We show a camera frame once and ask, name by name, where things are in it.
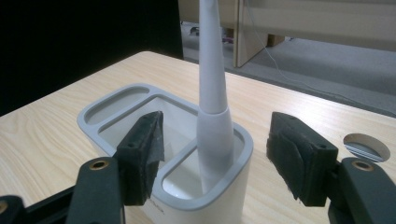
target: white plastic holder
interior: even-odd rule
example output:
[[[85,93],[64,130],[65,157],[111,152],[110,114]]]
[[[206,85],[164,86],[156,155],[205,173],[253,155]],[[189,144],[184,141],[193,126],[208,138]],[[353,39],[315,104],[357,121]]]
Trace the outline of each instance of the white plastic holder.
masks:
[[[143,115],[163,112],[165,161],[142,210],[154,223],[240,223],[253,140],[233,123],[233,165],[203,193],[196,126],[198,106],[148,84],[126,86],[85,107],[78,125],[100,156],[112,156]]]

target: table surface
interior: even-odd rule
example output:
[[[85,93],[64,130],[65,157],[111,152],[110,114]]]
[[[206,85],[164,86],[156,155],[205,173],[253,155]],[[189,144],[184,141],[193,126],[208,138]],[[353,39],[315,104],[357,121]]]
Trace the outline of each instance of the table surface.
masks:
[[[198,104],[194,63],[141,52],[0,118],[0,195],[37,203],[73,186],[78,169],[98,157],[77,125],[78,113],[107,93],[132,83],[148,83]],[[233,121],[253,137],[242,223],[328,223],[327,208],[306,208],[295,201],[275,166],[266,158],[271,114],[291,114],[339,150],[349,133],[383,142],[390,159],[379,165],[396,182],[396,119],[245,77],[226,74]],[[128,223],[150,223],[137,207],[126,209]]]

